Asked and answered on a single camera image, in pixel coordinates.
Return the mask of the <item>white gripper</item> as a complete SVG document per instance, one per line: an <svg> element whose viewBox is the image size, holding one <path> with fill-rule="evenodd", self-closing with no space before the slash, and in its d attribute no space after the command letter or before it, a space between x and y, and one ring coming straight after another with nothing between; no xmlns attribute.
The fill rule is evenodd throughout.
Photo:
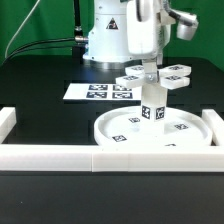
<svg viewBox="0 0 224 224"><path fill-rule="evenodd" d="M127 4L128 50L141 59L147 83L156 83L157 64L163 61L163 48L170 40L171 19L162 0L130 0Z"/></svg>

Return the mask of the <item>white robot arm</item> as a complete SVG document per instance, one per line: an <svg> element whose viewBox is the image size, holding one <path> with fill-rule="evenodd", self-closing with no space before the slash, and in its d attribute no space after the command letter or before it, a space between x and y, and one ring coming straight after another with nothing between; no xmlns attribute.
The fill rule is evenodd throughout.
<svg viewBox="0 0 224 224"><path fill-rule="evenodd" d="M198 28L197 16L173 9L170 0L94 0L94 25L83 59L102 69L140 60L146 80L156 83L173 24L183 40L192 39Z"/></svg>

